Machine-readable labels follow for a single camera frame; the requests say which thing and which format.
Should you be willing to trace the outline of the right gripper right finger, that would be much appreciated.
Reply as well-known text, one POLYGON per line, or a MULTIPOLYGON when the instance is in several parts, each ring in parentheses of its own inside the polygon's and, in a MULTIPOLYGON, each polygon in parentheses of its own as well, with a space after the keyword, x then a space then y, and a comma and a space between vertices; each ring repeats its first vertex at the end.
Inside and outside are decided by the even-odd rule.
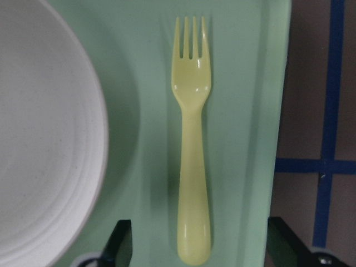
POLYGON ((280 217, 268 218, 266 250, 275 266, 347 266, 331 253, 312 252, 280 217))

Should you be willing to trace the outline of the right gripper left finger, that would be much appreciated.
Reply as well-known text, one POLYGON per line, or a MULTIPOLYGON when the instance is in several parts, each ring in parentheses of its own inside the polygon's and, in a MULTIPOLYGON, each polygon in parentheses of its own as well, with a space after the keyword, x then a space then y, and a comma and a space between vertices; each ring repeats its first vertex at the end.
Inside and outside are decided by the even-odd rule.
POLYGON ((130 266, 132 255, 131 220, 119 220, 103 250, 80 255, 73 266, 130 266))

